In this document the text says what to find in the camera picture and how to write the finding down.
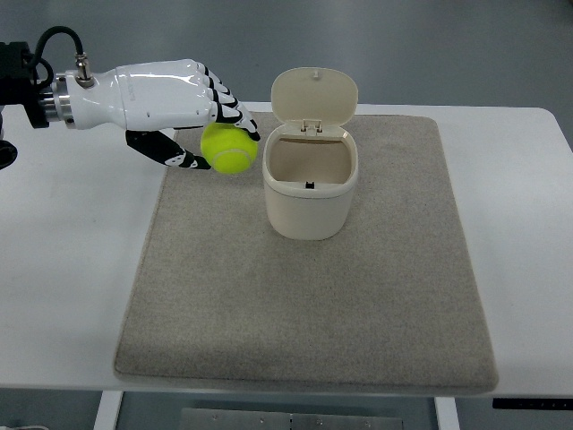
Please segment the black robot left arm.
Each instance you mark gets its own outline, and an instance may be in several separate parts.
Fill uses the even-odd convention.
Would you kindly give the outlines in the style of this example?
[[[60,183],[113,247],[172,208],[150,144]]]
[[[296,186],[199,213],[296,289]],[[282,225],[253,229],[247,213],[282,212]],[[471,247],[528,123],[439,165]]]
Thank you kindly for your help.
[[[50,121],[72,123],[56,101],[67,95],[66,78],[56,76],[52,65],[43,57],[48,41],[57,34],[71,37],[75,46],[74,80],[83,89],[95,85],[88,56],[79,35],[69,27],[54,26],[38,39],[34,50],[24,41],[1,44],[1,106],[20,105],[35,129],[49,127]]]

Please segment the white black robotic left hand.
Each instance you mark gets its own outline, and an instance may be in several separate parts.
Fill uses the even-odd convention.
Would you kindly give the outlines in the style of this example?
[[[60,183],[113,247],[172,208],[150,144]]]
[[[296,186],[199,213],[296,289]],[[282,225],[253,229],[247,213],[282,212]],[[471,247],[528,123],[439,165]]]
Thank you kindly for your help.
[[[96,73],[81,84],[74,71],[58,74],[39,93],[49,121],[85,130],[114,124],[132,149],[159,164],[208,169],[209,162],[164,135],[166,129],[232,125],[260,139],[251,113],[204,64],[191,59],[131,64]]]

